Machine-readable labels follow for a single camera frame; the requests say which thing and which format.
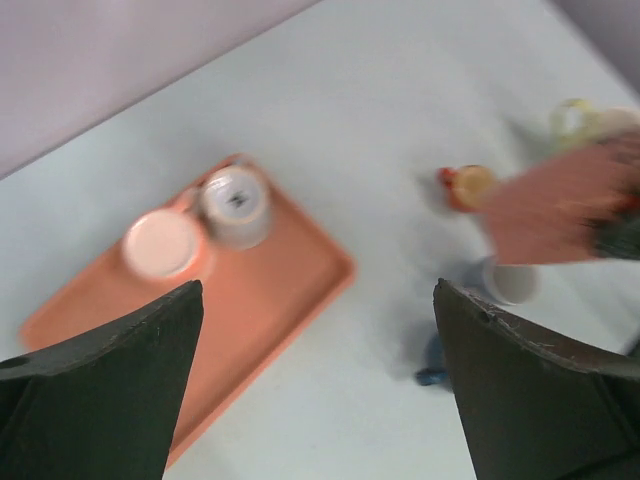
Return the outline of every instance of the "gray wall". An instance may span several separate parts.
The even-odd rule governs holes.
[[[554,1],[640,92],[640,0]]]
[[[0,1],[0,178],[315,1]]]

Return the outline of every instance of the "white cup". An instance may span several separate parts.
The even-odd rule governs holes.
[[[575,118],[574,127],[567,124]],[[571,98],[562,102],[551,114],[551,131],[559,149],[587,145],[621,135],[640,128],[640,111],[627,107],[611,107],[597,111],[583,98]]]
[[[269,190],[249,167],[215,172],[201,190],[201,206],[216,241],[236,250],[255,247],[271,227]]]
[[[518,305],[531,300],[540,282],[532,265],[496,265],[492,256],[475,263],[465,275],[463,286],[501,305]]]

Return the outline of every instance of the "blue object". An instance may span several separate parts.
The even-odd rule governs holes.
[[[440,336],[436,333],[429,339],[425,349],[425,361],[428,367],[415,373],[418,385],[428,387],[438,385],[449,379],[449,374],[444,365],[444,351]]]
[[[449,374],[444,368],[423,368],[419,372],[416,372],[416,381],[418,385],[428,387],[429,385],[437,385],[446,381],[449,378]]]

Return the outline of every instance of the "white mug with logo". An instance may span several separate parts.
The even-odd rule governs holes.
[[[232,165],[203,185],[200,204],[215,239],[236,250],[255,247],[271,227],[269,189],[250,167]]]
[[[488,256],[472,265],[463,286],[498,305],[518,305],[538,292],[538,268],[532,265],[496,265]]]

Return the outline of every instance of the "mug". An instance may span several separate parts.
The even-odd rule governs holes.
[[[122,239],[129,270],[145,281],[171,285],[208,277],[214,252],[205,228],[189,212],[194,198],[195,191],[187,190],[129,227]]]
[[[269,189],[251,167],[234,164],[209,177],[200,206],[216,241],[245,250],[260,244],[271,227]]]
[[[498,305],[518,305],[531,300],[539,288],[533,265],[496,265],[492,256],[472,265],[462,285]]]
[[[577,114],[573,129],[567,126],[571,113]],[[597,111],[589,101],[582,98],[565,100],[551,113],[551,134],[558,150],[583,146],[638,127],[638,110],[612,107]]]

